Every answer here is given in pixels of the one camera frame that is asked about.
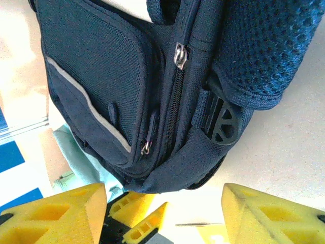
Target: dark blue backpack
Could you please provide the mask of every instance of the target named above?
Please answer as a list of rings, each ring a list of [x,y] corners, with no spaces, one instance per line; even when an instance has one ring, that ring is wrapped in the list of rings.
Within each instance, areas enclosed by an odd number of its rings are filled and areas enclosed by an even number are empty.
[[[151,0],[154,23],[100,0],[30,0],[50,96],[130,191],[196,189],[254,110],[279,103],[323,0]]]

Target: zipper pull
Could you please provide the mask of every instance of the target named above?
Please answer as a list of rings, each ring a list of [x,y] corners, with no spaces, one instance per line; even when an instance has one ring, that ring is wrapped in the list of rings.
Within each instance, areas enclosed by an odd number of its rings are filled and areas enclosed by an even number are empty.
[[[158,122],[159,122],[159,110],[155,109],[150,116],[147,139],[146,139],[145,145],[141,149],[141,155],[148,155],[150,153],[150,148],[152,146],[152,140],[153,140],[154,134],[157,130]]]
[[[187,62],[187,50],[186,46],[177,42],[174,54],[174,63],[178,69],[185,69],[185,64]]]

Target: yellow plastic piece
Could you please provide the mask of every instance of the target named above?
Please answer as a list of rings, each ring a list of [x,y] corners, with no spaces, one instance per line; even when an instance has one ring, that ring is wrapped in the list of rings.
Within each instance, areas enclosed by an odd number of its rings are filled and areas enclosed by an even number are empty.
[[[160,230],[163,227],[167,206],[168,203],[165,202],[143,221],[129,230],[124,234],[122,242],[127,244],[138,244],[154,229],[158,228],[158,230]]]
[[[133,228],[147,216],[155,196],[154,194],[129,192],[112,205],[109,217]]]
[[[231,244],[324,244],[325,212],[237,184],[225,184],[222,211]]]
[[[27,203],[2,214],[1,244],[98,244],[106,212],[104,184],[92,184]]]
[[[229,243],[227,229],[222,224],[197,226],[197,229],[206,244]]]

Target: floor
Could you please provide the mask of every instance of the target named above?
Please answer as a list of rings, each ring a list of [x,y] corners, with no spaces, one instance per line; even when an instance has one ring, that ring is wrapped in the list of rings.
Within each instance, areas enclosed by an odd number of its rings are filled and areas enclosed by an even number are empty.
[[[128,1],[106,0],[117,7]],[[144,0],[137,0],[143,5]],[[129,13],[135,11],[124,5]],[[139,16],[143,9],[135,11]],[[20,31],[6,23],[10,18]],[[21,118],[47,116],[47,92],[35,15],[25,0],[2,1],[0,9],[0,106],[8,124]],[[215,176],[195,191],[161,194],[174,205],[177,223],[222,223],[220,198],[225,182],[233,182],[307,206],[325,210],[325,19],[316,31],[303,63],[281,103],[257,111],[240,141],[229,152]],[[11,111],[22,111],[10,115]],[[51,157],[52,142],[36,141]],[[33,144],[24,142],[25,153]],[[60,159],[50,165],[66,163]],[[60,167],[48,168],[55,178]]]

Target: light blue cloth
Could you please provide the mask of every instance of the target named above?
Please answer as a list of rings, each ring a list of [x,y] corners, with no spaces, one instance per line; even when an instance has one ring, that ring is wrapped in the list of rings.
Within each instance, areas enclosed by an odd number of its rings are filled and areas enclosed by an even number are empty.
[[[81,149],[68,125],[65,124],[54,131],[53,136],[71,170],[84,186],[103,182],[108,202],[123,194],[122,184],[96,158]]]

